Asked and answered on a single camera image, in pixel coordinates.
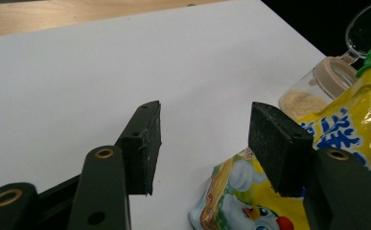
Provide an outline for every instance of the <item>cartoon character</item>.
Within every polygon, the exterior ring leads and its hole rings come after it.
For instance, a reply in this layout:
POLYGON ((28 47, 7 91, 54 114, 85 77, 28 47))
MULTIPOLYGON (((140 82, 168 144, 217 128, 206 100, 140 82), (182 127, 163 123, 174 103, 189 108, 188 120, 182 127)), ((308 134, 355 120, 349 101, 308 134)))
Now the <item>cartoon character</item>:
POLYGON ((223 196, 221 211, 232 230, 293 230, 293 224, 288 218, 279 217, 263 206, 247 205, 235 195, 223 196))
POLYGON ((258 173, 246 160, 240 160, 234 163, 229 177, 228 185, 231 190, 240 192, 247 191, 254 183, 260 184, 266 181, 267 176, 264 173, 258 173))

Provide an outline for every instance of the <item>snack package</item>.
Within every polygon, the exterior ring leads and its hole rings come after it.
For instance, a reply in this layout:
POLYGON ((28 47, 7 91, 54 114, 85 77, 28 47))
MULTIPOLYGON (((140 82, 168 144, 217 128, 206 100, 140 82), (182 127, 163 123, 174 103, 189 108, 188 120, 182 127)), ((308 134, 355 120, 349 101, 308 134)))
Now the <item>snack package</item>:
POLYGON ((352 152, 371 172, 371 68, 324 109, 296 122, 313 135, 314 149, 352 152))
POLYGON ((197 230, 310 229, 303 198, 276 194, 250 148, 214 168, 189 220, 197 230))

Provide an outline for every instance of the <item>dark background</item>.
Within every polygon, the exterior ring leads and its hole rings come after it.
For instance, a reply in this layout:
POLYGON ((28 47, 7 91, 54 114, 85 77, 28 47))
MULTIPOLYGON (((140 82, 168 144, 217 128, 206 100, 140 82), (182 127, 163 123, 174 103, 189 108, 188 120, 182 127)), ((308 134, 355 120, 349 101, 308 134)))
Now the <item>dark background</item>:
POLYGON ((346 28, 371 0, 262 0, 325 56, 347 50, 346 28))

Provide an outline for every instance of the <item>wooden surface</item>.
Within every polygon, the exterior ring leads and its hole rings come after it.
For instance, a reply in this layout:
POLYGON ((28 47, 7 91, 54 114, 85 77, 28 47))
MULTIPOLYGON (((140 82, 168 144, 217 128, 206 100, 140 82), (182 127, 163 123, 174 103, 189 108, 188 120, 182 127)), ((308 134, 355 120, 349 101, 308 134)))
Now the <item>wooden surface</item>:
POLYGON ((0 4, 0 35, 223 0, 48 0, 0 4))

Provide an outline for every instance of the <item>plastic jar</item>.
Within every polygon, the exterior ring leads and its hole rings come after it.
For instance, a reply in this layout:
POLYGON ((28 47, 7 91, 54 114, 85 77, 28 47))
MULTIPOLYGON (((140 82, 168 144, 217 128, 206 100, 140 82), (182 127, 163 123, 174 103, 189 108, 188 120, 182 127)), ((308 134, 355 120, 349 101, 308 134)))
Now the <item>plastic jar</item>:
POLYGON ((342 57, 325 57, 279 101, 293 120, 322 110, 356 81, 356 69, 342 57))

